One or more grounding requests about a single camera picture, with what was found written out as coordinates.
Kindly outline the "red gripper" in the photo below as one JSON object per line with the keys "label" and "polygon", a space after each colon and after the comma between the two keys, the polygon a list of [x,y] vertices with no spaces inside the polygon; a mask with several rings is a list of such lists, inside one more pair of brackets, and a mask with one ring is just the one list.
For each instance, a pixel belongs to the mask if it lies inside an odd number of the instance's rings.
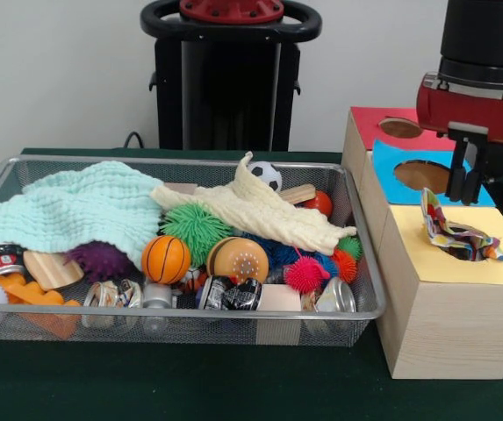
{"label": "red gripper", "polygon": [[[419,125],[429,131],[450,130],[484,134],[503,144],[503,89],[486,89],[448,82],[436,72],[423,76],[416,101]],[[466,174],[464,159],[471,165]],[[486,167],[486,145],[456,141],[446,197],[470,205],[478,200]]]}

